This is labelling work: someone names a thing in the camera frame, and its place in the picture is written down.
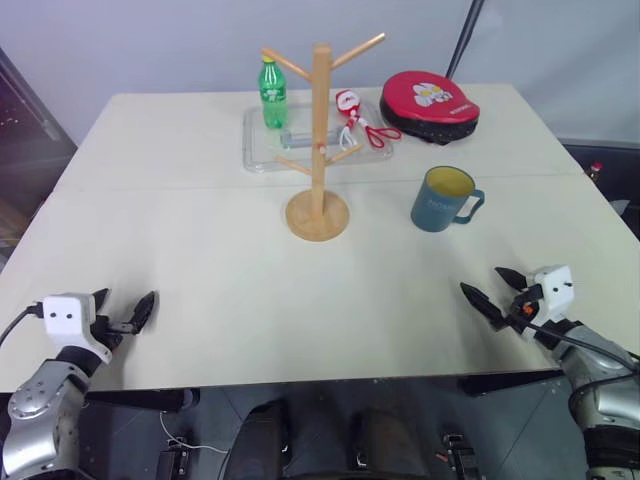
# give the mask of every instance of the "wooden peg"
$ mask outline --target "wooden peg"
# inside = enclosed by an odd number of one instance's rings
[[[303,167],[302,165],[298,165],[296,162],[292,162],[288,158],[284,158],[280,155],[276,155],[276,160],[289,168],[293,168],[294,170],[298,170],[299,172],[304,173],[305,175],[311,175],[311,170],[307,167]]]
[[[333,156],[332,158],[327,160],[327,167],[329,165],[333,165],[336,162],[339,162],[340,160],[342,160],[347,155],[351,155],[353,152],[357,152],[361,148],[362,148],[362,144],[360,143],[358,145],[354,145],[353,147],[349,148],[348,150],[345,150],[344,152],[340,152],[340,153],[336,154],[335,156]]]
[[[280,55],[275,50],[272,50],[272,49],[270,49],[268,47],[263,47],[262,48],[262,54],[266,55],[267,57],[273,58],[280,65],[282,65],[283,67],[288,68],[293,73],[297,73],[298,75],[300,75],[302,78],[304,78],[308,82],[311,81],[311,75],[309,74],[309,72],[307,72],[304,68],[299,67],[298,65],[293,63],[291,60],[288,60],[286,57]]]
[[[334,68],[338,68],[340,65],[344,65],[345,63],[347,63],[349,60],[353,59],[354,57],[357,57],[361,53],[366,52],[371,47],[375,47],[377,44],[379,44],[381,41],[384,40],[384,37],[385,37],[385,34],[384,33],[380,33],[380,34],[376,35],[375,37],[373,37],[372,39],[367,40],[366,42],[358,45],[357,47],[352,48],[348,52],[343,53],[336,60],[334,60],[334,62],[331,64],[331,69],[333,70]]]

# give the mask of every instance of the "cartoon print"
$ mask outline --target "cartoon print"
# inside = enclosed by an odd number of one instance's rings
[[[413,98],[421,107],[428,107],[433,102],[446,102],[453,98],[453,95],[433,83],[419,83],[413,86],[413,91],[416,94]]]

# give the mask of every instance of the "black pole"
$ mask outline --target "black pole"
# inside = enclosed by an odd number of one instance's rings
[[[449,68],[447,68],[447,78],[453,77],[456,68],[458,68],[458,63],[462,58],[462,54],[466,50],[467,45],[469,44],[469,40],[471,40],[471,35],[473,34],[473,29],[475,28],[476,22],[478,21],[478,16],[480,16],[482,5],[484,5],[484,0],[473,0],[471,2],[469,13],[467,13],[467,19],[464,21],[462,31],[460,32],[460,36],[458,37],[456,49],[454,50],[453,56],[451,57],[451,62],[449,62]]]

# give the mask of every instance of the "red object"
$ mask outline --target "red object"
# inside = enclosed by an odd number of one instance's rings
[[[405,133],[446,144],[470,135],[480,108],[446,77],[422,71],[401,72],[384,85],[380,110]]]
[[[356,123],[364,128],[369,143],[373,148],[383,148],[384,138],[399,140],[402,132],[397,128],[374,128],[359,114],[360,97],[352,90],[342,90],[336,94],[336,107],[343,115],[349,117],[347,128],[351,130]]]

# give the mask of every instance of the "clear plastic tray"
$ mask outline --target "clear plastic tray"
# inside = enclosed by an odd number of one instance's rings
[[[311,104],[291,104],[288,106],[289,126],[282,130],[269,130],[262,119],[262,107],[247,110],[243,119],[242,163],[244,168],[254,173],[287,170],[288,167],[275,160],[282,155],[300,165],[311,167],[311,147],[286,147],[284,143],[305,144],[311,137]],[[378,109],[364,100],[360,104],[360,113],[371,126],[381,128],[384,125]],[[335,103],[329,105],[329,138],[327,139],[327,156],[332,157],[342,149],[337,143],[337,135],[344,127],[347,118],[336,109]],[[362,127],[356,125],[352,135],[359,144],[360,150],[340,160],[335,166],[354,165],[387,160],[393,155],[391,141],[385,141],[381,149],[371,147]]]

